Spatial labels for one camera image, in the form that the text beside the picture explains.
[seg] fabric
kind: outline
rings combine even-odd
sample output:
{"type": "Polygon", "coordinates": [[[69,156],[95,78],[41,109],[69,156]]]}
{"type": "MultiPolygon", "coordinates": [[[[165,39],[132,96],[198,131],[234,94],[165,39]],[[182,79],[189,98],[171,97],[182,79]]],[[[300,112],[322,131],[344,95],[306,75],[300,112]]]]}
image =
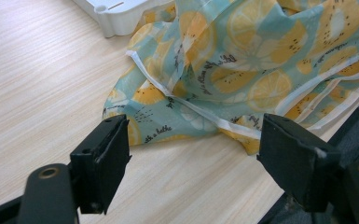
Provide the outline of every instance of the fabric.
{"type": "Polygon", "coordinates": [[[359,99],[359,1],[178,0],[132,37],[104,105],[131,145],[222,132],[257,153],[264,113],[312,132],[359,99]]]}

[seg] light wood surface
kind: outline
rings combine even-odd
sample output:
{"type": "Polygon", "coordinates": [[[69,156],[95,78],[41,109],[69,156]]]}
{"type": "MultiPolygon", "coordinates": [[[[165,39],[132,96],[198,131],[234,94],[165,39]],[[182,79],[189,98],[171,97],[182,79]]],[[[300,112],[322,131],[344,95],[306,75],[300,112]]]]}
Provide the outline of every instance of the light wood surface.
{"type": "MultiPolygon", "coordinates": [[[[0,1],[0,203],[34,169],[68,163],[131,59],[71,0],[0,1]]],[[[282,194],[223,134],[132,147],[107,216],[81,223],[257,223],[282,194]]]]}

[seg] wood grain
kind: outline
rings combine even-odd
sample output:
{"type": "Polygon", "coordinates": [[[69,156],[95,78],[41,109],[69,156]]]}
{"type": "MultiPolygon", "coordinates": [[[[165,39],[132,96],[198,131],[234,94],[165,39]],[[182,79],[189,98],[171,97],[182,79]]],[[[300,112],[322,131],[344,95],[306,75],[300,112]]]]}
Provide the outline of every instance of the wood grain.
{"type": "MultiPolygon", "coordinates": [[[[70,0],[0,1],[0,203],[34,169],[69,162],[129,67],[128,36],[105,39],[70,0]]],[[[282,194],[222,135],[132,147],[109,212],[81,223],[257,223],[282,194]]]]}

